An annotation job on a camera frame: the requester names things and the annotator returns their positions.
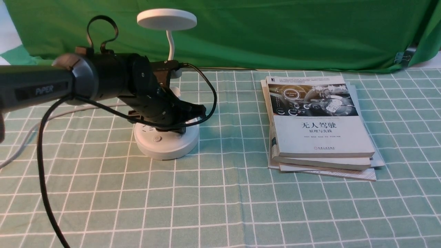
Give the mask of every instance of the white cable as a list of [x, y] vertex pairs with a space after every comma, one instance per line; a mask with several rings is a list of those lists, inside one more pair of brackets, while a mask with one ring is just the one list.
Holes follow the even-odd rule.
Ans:
[[[107, 105], [108, 107], [119, 107], [119, 106], [127, 106], [127, 104], [125, 103], [115, 103], [115, 104], [110, 104]], [[89, 110], [89, 109], [97, 109], [97, 107], [95, 106], [87, 106], [87, 107], [83, 107], [83, 108], [78, 108], [78, 109], [74, 109], [74, 110], [70, 110], [70, 111], [66, 111], [60, 114], [56, 114], [56, 115], [52, 115], [49, 117], [49, 120], [55, 119], [57, 117], [63, 116], [63, 115], [67, 115], [70, 113], [75, 113], [75, 112], [79, 112], [79, 111], [84, 111], [84, 110]], [[12, 161], [14, 161], [15, 159], [17, 159], [22, 152], [24, 151], [24, 149], [26, 148], [26, 146], [32, 141], [32, 139], [34, 138], [34, 131], [40, 126], [40, 122], [36, 123], [34, 126], [32, 126], [30, 128], [30, 130], [28, 131], [28, 133], [26, 134], [25, 138], [23, 139], [22, 143], [20, 144], [19, 148], [17, 149], [17, 151], [15, 151], [15, 153], [10, 156], [8, 159], [6, 159], [5, 161], [3, 161], [0, 164], [0, 169], [4, 168], [5, 166], [9, 165]]]

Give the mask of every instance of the book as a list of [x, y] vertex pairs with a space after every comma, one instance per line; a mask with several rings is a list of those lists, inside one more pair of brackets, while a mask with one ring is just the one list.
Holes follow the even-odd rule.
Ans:
[[[262, 91], [264, 93], [265, 102], [269, 102], [269, 94], [265, 94], [265, 88], [266, 88], [266, 81], [262, 80]], [[353, 101], [355, 104], [356, 109], [359, 113], [361, 113], [360, 106], [358, 103], [357, 98], [357, 91], [355, 86], [350, 85], [348, 83], [348, 90], [350, 91], [351, 95], [353, 96]], [[269, 116], [269, 120], [271, 121], [271, 112], [270, 107], [268, 104], [267, 107], [267, 113]], [[332, 176], [332, 177], [342, 177], [342, 178], [349, 178], [349, 179], [355, 179], [355, 180], [367, 180], [367, 181], [376, 181], [376, 175], [374, 168], [385, 166], [385, 163], [383, 159], [381, 158], [380, 154], [375, 150], [374, 155], [370, 159], [371, 161], [371, 167], [369, 169], [359, 171], [359, 170], [348, 170], [348, 169], [334, 169], [334, 168], [322, 168], [322, 167], [316, 167], [316, 166], [303, 166], [303, 165], [296, 165], [296, 164], [284, 164], [284, 163], [278, 163], [271, 159], [271, 139], [269, 139], [269, 159], [268, 159], [268, 168], [270, 169], [277, 169], [282, 172], [299, 172], [299, 173], [309, 173], [309, 174], [317, 174], [317, 175], [324, 175], [324, 176]]]
[[[261, 80], [262, 92], [265, 98], [265, 104], [267, 108], [268, 117], [270, 123], [272, 122], [272, 112], [271, 105], [269, 103], [269, 91], [265, 80]], [[270, 157], [275, 162], [281, 164], [295, 164], [298, 171], [301, 170], [314, 170], [314, 166], [321, 167], [321, 169], [332, 168], [332, 169], [354, 169], [354, 170], [364, 170], [371, 166], [371, 159], [369, 157], [365, 158], [287, 158], [282, 156], [276, 156], [274, 151], [277, 150], [277, 143], [274, 142], [275, 131], [274, 125], [270, 125], [269, 136], [271, 139], [270, 143]]]
[[[353, 85], [348, 85], [348, 89], [349, 92], [351, 93], [351, 95], [353, 96], [353, 102], [355, 104], [355, 107], [357, 109], [357, 111], [359, 113], [361, 113], [361, 109], [360, 109], [360, 105], [358, 102], [358, 97], [357, 97], [357, 90], [355, 88], [355, 86]], [[377, 168], [377, 167], [381, 167], [381, 166], [385, 166], [386, 163], [384, 162], [383, 158], [381, 157], [381, 154], [377, 151], [374, 143], [372, 142], [372, 145], [374, 146], [375, 149], [375, 153], [372, 155], [372, 157], [369, 158], [370, 161], [370, 168]], [[280, 163], [280, 170], [281, 171], [313, 171], [313, 170], [330, 170], [333, 168], [320, 168], [320, 167], [314, 167], [314, 166], [301, 166], [301, 165], [295, 165], [295, 164], [284, 164], [284, 163]]]
[[369, 158], [375, 153], [342, 76], [268, 76], [266, 85], [273, 156]]

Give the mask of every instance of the robotic arm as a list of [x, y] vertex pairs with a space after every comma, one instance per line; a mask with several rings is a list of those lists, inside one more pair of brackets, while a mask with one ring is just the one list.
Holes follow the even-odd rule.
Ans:
[[[97, 16], [90, 23], [97, 19], [114, 26], [115, 40], [118, 29], [113, 20]], [[52, 66], [0, 66], [0, 115], [71, 95], [70, 105], [84, 104], [76, 97], [92, 101], [119, 98], [133, 109], [130, 116], [160, 132], [183, 134], [187, 121], [207, 117], [204, 105], [181, 101], [169, 88], [171, 74], [190, 65], [176, 60], [150, 62], [136, 53], [114, 54], [105, 48], [108, 41], [101, 44], [101, 54], [94, 53], [88, 39], [90, 48], [77, 47], [75, 53], [55, 59]], [[0, 121], [1, 142], [3, 117]]]

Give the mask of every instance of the green backdrop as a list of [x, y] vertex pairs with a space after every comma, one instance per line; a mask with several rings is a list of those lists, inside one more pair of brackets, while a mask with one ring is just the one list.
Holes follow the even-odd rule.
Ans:
[[[165, 31], [141, 28], [139, 12], [178, 8], [198, 25], [174, 32], [175, 58], [199, 67], [357, 70], [399, 69], [395, 55], [419, 46], [411, 64], [429, 60], [441, 47], [440, 0], [4, 0], [31, 56], [50, 62], [88, 45], [86, 26], [108, 15], [119, 38], [118, 53], [151, 60], [168, 55]], [[113, 35], [98, 20], [91, 36], [98, 48]]]

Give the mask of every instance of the green checkered tablecloth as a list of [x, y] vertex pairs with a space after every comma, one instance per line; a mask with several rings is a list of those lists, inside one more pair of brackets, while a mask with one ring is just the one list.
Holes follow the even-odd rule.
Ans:
[[[218, 91], [218, 108], [200, 126], [196, 148], [177, 160], [144, 156], [133, 125], [101, 109], [48, 124], [49, 197], [71, 247], [440, 247], [440, 70], [343, 74], [357, 87], [367, 130], [387, 163], [376, 182], [267, 168], [260, 80], [335, 73], [205, 73]], [[209, 88], [196, 73], [184, 72], [172, 85], [183, 100], [211, 107]], [[6, 115], [0, 160], [48, 106]], [[0, 171], [3, 248], [60, 247], [41, 202], [35, 157], [33, 142]]]

